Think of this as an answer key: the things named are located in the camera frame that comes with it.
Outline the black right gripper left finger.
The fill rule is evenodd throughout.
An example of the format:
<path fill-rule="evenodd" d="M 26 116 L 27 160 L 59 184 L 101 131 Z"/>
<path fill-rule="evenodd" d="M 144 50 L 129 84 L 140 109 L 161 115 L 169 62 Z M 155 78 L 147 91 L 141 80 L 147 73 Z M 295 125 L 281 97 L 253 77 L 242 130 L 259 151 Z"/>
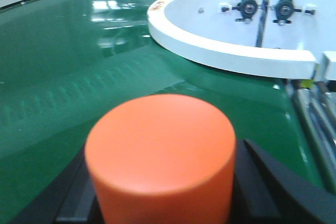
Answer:
<path fill-rule="evenodd" d="M 83 150 L 12 223 L 104 223 Z"/>

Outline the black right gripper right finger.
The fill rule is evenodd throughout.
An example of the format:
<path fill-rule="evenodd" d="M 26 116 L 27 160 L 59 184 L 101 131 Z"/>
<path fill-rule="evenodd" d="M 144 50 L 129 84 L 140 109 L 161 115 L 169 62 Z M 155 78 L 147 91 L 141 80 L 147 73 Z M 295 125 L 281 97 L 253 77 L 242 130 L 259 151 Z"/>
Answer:
<path fill-rule="evenodd" d="M 335 195 L 238 140 L 230 223 L 335 223 Z"/>

